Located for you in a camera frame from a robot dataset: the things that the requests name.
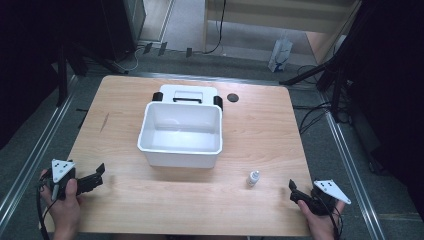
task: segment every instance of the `wooden table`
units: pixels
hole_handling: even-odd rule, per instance
[[[208,20],[221,21],[223,2],[224,0],[205,0],[204,48]],[[306,31],[315,59],[321,63],[339,37],[348,32],[360,2],[359,0],[227,0],[224,22]]]
[[[163,84],[212,86],[224,100],[223,151],[212,169],[152,167],[137,148],[146,104]],[[229,93],[240,100],[229,102]],[[290,101],[280,86],[107,76],[69,159],[77,177],[105,163],[83,194],[81,232],[307,236],[289,179],[311,179]],[[254,187],[246,179],[259,170]],[[47,229],[52,230],[51,219]]]

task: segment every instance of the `white triangular marker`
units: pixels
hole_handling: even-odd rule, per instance
[[[53,182],[58,183],[71,169],[75,166],[75,163],[62,161],[62,160],[52,160],[52,172],[53,172]]]
[[[321,189],[326,194],[339,199],[347,204],[351,204],[352,202],[347,198],[347,196],[340,190],[337,184],[333,180],[327,181],[314,181],[315,186]]]

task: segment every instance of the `plastic bin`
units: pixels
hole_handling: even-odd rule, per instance
[[[222,151],[222,109],[196,102],[153,101],[147,105],[138,148],[150,165],[215,166]]]

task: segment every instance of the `small bottle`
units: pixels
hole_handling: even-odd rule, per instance
[[[249,177],[247,178],[247,184],[249,186],[253,187],[259,180],[259,171],[253,171],[249,174]]]

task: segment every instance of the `hand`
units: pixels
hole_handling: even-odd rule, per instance
[[[312,238],[315,240],[334,240],[334,225],[329,216],[317,216],[313,214],[308,205],[302,200],[297,201],[297,205],[302,211],[303,215],[306,217],[306,221],[309,225],[309,230],[311,231]],[[342,214],[345,203],[342,201],[338,201],[336,204],[337,212],[334,210],[334,221],[336,224],[339,223],[339,213]]]
[[[56,240],[74,239],[77,235],[81,212],[80,203],[76,197],[77,188],[77,181],[70,179],[66,185],[66,199],[57,200],[49,210],[55,225],[54,239]],[[51,191],[47,186],[44,186],[44,190],[40,194],[47,206],[53,203]]]

